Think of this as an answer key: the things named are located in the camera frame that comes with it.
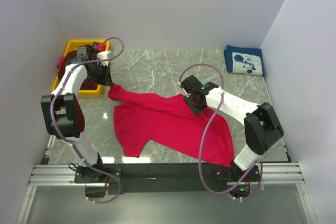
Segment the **bright red t-shirt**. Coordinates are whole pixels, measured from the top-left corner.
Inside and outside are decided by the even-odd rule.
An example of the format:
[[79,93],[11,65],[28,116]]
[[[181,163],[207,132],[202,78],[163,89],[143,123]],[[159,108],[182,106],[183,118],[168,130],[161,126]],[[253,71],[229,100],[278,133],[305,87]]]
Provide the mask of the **bright red t-shirt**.
[[[114,131],[126,156],[139,157],[144,145],[153,140],[193,158],[215,165],[230,166],[234,159],[233,140],[229,126],[214,111],[205,109],[194,115],[181,94],[169,98],[155,93],[134,93],[114,84],[108,97],[119,101],[114,108]],[[206,134],[201,147],[201,138]]]

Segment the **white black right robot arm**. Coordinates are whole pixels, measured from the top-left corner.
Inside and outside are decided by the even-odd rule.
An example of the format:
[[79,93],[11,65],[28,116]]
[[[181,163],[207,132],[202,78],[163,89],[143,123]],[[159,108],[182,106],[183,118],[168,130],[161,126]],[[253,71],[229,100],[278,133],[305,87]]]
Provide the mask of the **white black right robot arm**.
[[218,85],[202,84],[194,75],[181,82],[186,104],[195,115],[207,108],[218,109],[244,126],[246,145],[231,162],[230,175],[241,182],[249,175],[249,168],[273,147],[284,130],[272,105],[257,104],[224,91]]

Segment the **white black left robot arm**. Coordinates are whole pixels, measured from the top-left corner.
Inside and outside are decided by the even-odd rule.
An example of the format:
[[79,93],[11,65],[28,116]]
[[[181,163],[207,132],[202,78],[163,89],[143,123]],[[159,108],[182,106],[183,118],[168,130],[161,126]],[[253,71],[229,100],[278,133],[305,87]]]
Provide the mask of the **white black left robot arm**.
[[78,47],[76,56],[66,62],[65,73],[57,88],[40,100],[47,132],[63,140],[79,161],[77,165],[70,164],[70,169],[93,183],[114,176],[105,168],[99,153],[84,133],[85,118],[77,96],[87,78],[98,85],[113,86],[111,59],[113,52],[110,50]]

